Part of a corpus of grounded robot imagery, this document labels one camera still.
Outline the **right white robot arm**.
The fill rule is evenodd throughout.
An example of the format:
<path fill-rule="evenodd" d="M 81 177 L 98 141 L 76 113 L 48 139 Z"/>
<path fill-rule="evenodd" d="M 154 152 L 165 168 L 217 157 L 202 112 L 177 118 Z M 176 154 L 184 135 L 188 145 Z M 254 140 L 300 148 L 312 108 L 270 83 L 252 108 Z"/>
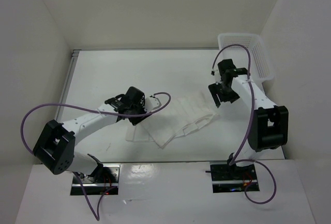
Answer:
<path fill-rule="evenodd" d="M 247 78 L 247 73 L 246 68 L 237 68 L 231 59 L 224 59 L 212 72 L 217 81 L 208 86 L 216 107 L 241 99 L 249 110 L 245 144 L 227 160 L 227 175 L 232 179 L 240 178 L 264 151 L 275 150 L 288 141 L 288 109 L 271 101 Z"/>

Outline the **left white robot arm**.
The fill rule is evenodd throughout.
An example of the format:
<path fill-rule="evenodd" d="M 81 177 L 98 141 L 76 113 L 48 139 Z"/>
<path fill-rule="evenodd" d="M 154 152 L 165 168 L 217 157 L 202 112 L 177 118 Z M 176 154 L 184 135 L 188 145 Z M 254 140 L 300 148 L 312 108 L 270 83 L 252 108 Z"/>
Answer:
<path fill-rule="evenodd" d="M 131 86 L 125 94 L 106 100 L 94 113 L 63 123 L 47 122 L 33 154 L 54 175 L 71 171 L 83 173 L 90 182 L 98 182 L 103 176 L 103 164 L 91 154 L 75 151 L 75 146 L 98 130 L 121 120 L 128 119 L 136 125 L 159 106 L 155 97 L 146 98 L 142 91 Z"/>

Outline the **white pleated skirt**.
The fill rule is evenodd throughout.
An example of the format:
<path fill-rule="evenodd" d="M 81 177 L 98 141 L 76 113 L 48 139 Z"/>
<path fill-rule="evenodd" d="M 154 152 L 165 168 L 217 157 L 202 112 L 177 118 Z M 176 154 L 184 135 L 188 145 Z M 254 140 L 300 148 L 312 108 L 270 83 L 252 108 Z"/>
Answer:
<path fill-rule="evenodd" d="M 160 112 L 148 117 L 136 126 L 127 127 L 128 142 L 154 142 L 159 148 L 176 138 L 197 132 L 217 118 L 202 92 L 175 98 Z"/>

